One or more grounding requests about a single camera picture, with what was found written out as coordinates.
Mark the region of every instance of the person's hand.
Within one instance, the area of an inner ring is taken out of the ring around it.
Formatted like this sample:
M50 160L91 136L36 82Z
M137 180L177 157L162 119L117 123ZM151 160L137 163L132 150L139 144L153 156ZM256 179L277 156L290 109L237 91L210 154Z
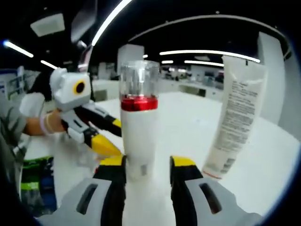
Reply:
M62 126L62 121L60 117L60 111L58 109L55 109L53 112L51 112L48 116L48 122L49 126L53 132L64 132L64 128Z

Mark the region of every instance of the ceiling vent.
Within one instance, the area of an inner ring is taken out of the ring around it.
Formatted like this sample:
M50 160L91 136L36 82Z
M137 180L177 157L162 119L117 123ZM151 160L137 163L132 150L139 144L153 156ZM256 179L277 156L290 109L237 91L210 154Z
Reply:
M32 23L30 27L38 37L61 32L65 30L64 18L62 13L51 15Z
M194 58L201 61L210 61L208 56L195 56Z

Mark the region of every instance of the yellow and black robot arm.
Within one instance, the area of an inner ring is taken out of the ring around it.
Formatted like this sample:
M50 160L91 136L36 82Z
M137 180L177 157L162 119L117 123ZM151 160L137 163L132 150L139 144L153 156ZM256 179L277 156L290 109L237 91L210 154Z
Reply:
M76 107L75 113L83 120L90 121L101 130L106 130L118 137L121 137L121 121L111 116L95 102Z
M97 116L95 112L82 106L67 112L61 112L61 118L67 133L77 142L85 143L94 152L104 156L121 154L120 150L110 140L88 124L90 121L95 126L100 127L99 129L105 129L117 136L121 136L121 127L117 126L117 119L113 120L113 117L110 115L107 115L105 118L101 115Z

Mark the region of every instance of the bracelet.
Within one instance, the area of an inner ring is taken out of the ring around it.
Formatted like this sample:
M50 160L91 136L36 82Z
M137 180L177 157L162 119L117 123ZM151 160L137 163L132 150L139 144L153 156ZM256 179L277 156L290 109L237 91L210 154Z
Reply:
M46 115L43 115L42 117L40 117L40 127L41 127L41 129L42 129L42 131L43 131L43 133L44 133L45 135L49 135L50 133L49 133L48 130L46 129L45 123L44 123L45 116L46 116Z
M50 113L48 113L48 114L46 115L46 124L47 124L47 127L48 127L48 129L50 130L50 132L51 132L51 133L54 133L54 130L52 129L51 125L49 124L49 115L50 115Z

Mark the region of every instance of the white robot head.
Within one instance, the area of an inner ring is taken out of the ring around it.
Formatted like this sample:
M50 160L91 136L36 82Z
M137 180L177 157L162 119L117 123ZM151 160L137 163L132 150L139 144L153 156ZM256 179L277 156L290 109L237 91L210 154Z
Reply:
M69 73L65 68L57 68L51 74L50 87L56 106L63 112L90 100L91 84L87 73Z

